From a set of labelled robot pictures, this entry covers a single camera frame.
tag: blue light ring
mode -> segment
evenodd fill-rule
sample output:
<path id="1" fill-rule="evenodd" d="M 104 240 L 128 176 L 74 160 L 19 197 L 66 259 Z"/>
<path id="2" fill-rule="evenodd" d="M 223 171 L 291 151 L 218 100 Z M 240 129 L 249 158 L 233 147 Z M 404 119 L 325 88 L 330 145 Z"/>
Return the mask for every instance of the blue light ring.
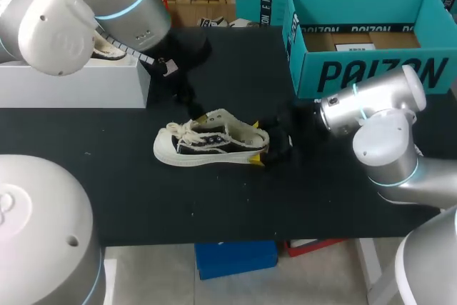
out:
<path id="1" fill-rule="evenodd" d="M 403 181 L 400 181 L 400 182 L 396 182 L 395 184 L 380 184 L 376 181 L 374 181 L 372 178 L 368 177 L 371 182 L 373 182 L 374 184 L 378 185 L 378 186 L 382 186 L 382 187 L 397 187 L 397 186 L 400 186 L 402 184 L 404 184 L 405 182 L 407 182 L 409 179 L 411 179 L 414 174 L 417 172 L 417 169 L 419 167 L 419 159 L 417 159 L 417 163 L 416 163 L 416 168 L 413 170 L 413 172 L 411 173 L 410 176 L 408 176 L 406 179 L 404 179 Z"/>
<path id="2" fill-rule="evenodd" d="M 127 7 L 126 9 L 116 12 L 115 14 L 110 14 L 108 16 L 95 16 L 95 19 L 98 19 L 100 21 L 107 21 L 109 19 L 115 19 L 120 16 L 123 16 L 124 14 L 129 13 L 131 10 L 135 9 L 143 0 L 136 0 L 132 5 Z"/>

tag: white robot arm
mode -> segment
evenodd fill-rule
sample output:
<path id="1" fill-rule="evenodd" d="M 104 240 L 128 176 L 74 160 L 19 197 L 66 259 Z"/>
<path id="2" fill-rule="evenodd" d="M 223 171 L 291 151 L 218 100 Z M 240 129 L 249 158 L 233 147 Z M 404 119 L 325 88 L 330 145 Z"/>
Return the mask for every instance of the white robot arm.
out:
<path id="1" fill-rule="evenodd" d="M 171 20 L 162 0 L 0 0 L 0 63 L 23 60 L 46 74 L 74 73 L 90 58 L 98 25 L 117 47 L 153 64 L 148 53 Z"/>
<path id="2" fill-rule="evenodd" d="M 334 136 L 357 131 L 353 150 L 383 198 L 448 209 L 457 204 L 457 161 L 424 158 L 413 142 L 425 107 L 416 72 L 402 66 L 322 99 L 316 117 Z"/>
<path id="3" fill-rule="evenodd" d="M 81 69 L 94 50 L 94 13 L 83 0 L 2 0 L 0 62 L 24 60 L 63 76 Z"/>

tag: brown cardboard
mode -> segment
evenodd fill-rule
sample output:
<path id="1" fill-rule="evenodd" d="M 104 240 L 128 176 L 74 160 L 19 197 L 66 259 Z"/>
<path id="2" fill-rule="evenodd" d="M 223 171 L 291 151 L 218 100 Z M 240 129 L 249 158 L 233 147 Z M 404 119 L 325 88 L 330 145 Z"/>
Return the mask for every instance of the brown cardboard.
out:
<path id="1" fill-rule="evenodd" d="M 414 49 L 420 48 L 413 32 L 370 32 L 376 49 Z"/>
<path id="2" fill-rule="evenodd" d="M 335 44 L 330 33 L 317 34 L 308 32 L 304 34 L 306 49 L 310 52 L 335 51 Z"/>
<path id="3" fill-rule="evenodd" d="M 368 34 L 332 34 L 334 44 L 373 43 Z"/>
<path id="4" fill-rule="evenodd" d="M 370 32 L 354 34 L 303 33 L 309 52 L 336 51 L 336 44 L 374 44 L 376 49 L 420 48 L 413 32 Z"/>

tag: white shoelace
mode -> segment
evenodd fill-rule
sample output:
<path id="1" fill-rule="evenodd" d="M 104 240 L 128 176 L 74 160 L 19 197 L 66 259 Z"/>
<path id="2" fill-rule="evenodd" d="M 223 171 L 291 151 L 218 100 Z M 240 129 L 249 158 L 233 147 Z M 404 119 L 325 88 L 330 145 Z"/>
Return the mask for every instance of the white shoelace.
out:
<path id="1" fill-rule="evenodd" d="M 191 121 L 188 121 L 183 125 L 177 123 L 168 123 L 166 125 L 166 129 L 170 132 L 170 134 L 175 136 L 177 139 L 182 139 L 184 143 L 188 144 L 189 146 L 191 144 L 205 142 L 205 140 L 202 139 L 199 134 L 191 129 L 191 123 Z"/>

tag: white rubber sole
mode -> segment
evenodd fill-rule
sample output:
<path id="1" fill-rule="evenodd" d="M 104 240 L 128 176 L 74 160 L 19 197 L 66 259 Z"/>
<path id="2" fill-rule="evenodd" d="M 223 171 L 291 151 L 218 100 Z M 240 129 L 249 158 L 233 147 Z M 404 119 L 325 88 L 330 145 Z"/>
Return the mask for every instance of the white rubber sole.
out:
<path id="1" fill-rule="evenodd" d="M 154 142 L 154 156 L 164 164 L 177 167 L 195 167 L 204 164 L 249 164 L 249 159 L 252 156 L 261 153 L 261 151 L 247 151 L 241 153 L 227 153 L 227 154 L 208 154 L 208 155 L 183 155 L 177 153 L 169 153 L 160 149 L 157 142 Z"/>

